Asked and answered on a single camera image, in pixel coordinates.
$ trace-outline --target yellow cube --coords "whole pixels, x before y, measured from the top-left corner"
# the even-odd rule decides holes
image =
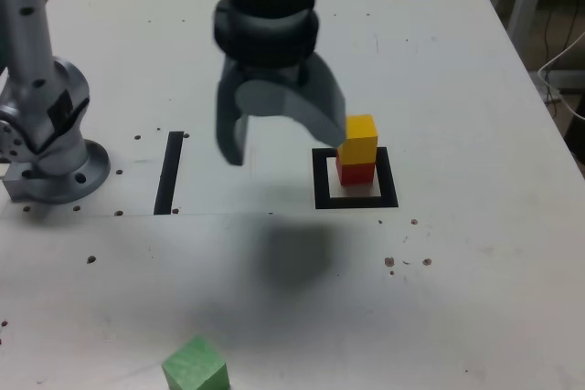
[[[378,147],[378,132],[371,114],[347,116],[346,141],[337,148],[342,165],[374,163]]]

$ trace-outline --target wooden block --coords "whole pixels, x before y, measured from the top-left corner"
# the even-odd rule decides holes
[[[347,116],[346,141],[337,148],[342,165],[374,163],[378,132],[371,114]]]
[[[170,390],[228,390],[226,362],[205,340],[197,337],[163,363]]]
[[[335,158],[335,164],[342,186],[374,183],[375,163],[341,164],[338,154]]]

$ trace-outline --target hole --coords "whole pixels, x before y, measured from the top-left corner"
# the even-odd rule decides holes
[[[26,8],[20,8],[20,15],[21,16],[30,16],[35,12],[35,8],[31,6],[27,6]]]

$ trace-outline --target stacked cubes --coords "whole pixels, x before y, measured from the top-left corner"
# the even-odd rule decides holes
[[[346,141],[337,148],[337,173],[342,186],[372,184],[376,169],[378,132],[370,114],[348,116]]]

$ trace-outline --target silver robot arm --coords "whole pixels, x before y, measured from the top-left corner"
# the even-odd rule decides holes
[[[249,115],[285,115],[331,146],[346,139],[335,77],[314,53],[315,0],[220,0],[215,39],[226,53],[218,85],[217,140],[242,165]]]
[[[53,57],[45,0],[0,0],[0,29],[8,69],[0,93],[0,153],[12,161],[5,188],[15,201],[82,198],[110,171],[106,151],[80,132],[88,82],[71,63]]]

